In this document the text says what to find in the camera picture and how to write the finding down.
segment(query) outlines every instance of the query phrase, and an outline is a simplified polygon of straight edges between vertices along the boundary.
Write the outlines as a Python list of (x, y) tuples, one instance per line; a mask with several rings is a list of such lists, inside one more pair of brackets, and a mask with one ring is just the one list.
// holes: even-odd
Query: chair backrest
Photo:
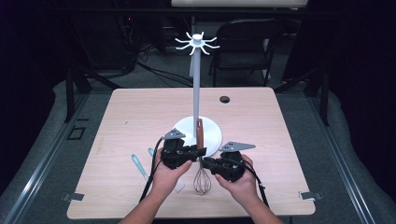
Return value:
[(282, 23), (275, 19), (241, 19), (224, 23), (216, 33), (220, 51), (262, 50), (262, 41), (269, 39), (271, 48), (283, 33)]

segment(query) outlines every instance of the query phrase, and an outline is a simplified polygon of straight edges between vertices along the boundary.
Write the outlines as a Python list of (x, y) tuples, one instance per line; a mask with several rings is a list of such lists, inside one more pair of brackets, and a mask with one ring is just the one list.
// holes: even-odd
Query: table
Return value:
[[(254, 160), (273, 212), (278, 216), (313, 214), (314, 203), (299, 197), (299, 191), (309, 188), (274, 91), (201, 88), (200, 92), (200, 116), (220, 126), (221, 145), (235, 141), (256, 146), (242, 153)], [(221, 96), (228, 96), (230, 102), (222, 103)], [(146, 184), (131, 155), (137, 155), (149, 173), (148, 148), (155, 147), (161, 136), (189, 116), (191, 88), (115, 90), (78, 181), (76, 193), (84, 194), (84, 198), (70, 203), (68, 217), (126, 216), (138, 204)], [(212, 157), (219, 158), (219, 152)], [(169, 195), (157, 218), (246, 217), (245, 210), (209, 171), (212, 189), (204, 196), (197, 195), (192, 183), (198, 167), (195, 162), (181, 177), (185, 188)]]
[(172, 7), (306, 7), (308, 0), (172, 0)]

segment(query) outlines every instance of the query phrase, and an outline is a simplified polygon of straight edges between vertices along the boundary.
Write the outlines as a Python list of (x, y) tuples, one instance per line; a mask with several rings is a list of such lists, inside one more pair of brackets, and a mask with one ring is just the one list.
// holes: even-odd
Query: person's left hand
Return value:
[[(161, 160), (162, 151), (162, 148), (157, 151), (155, 165)], [(180, 167), (172, 170), (161, 162), (155, 171), (151, 191), (160, 193), (163, 197), (167, 197), (175, 188), (177, 180), (190, 169), (191, 165), (192, 161), (186, 161)]]

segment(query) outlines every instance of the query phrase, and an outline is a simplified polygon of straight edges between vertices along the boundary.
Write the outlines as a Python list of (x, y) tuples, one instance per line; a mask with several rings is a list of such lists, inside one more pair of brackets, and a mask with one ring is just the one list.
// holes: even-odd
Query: person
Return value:
[[(160, 161), (160, 157), (161, 149), (156, 154), (156, 164)], [(253, 165), (253, 161), (248, 156), (242, 155), (242, 158)], [(151, 191), (142, 202), (120, 221), (120, 224), (151, 223), (160, 206), (176, 186), (177, 180), (190, 169), (191, 165), (192, 161), (186, 161), (183, 165), (171, 170), (161, 162), (155, 171)], [(233, 183), (228, 182), (221, 175), (215, 175), (215, 177), (219, 184), (227, 189), (233, 198), (242, 205), (254, 223), (282, 223), (257, 194), (256, 179), (251, 172), (246, 170), (243, 176)]]

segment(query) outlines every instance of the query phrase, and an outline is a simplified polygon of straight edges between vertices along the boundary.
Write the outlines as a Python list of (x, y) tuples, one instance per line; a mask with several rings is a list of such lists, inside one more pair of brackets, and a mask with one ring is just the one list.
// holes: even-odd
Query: white round base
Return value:
[[(210, 157), (213, 155), (220, 147), (222, 134), (220, 127), (215, 121), (206, 118), (199, 117), (202, 119), (202, 124), (204, 127), (204, 147), (206, 147), (205, 157)], [(175, 124), (176, 129), (181, 133), (186, 134), (183, 138), (184, 146), (192, 146), (197, 144), (196, 138), (194, 138), (194, 127), (193, 116), (181, 119), (177, 124)]]

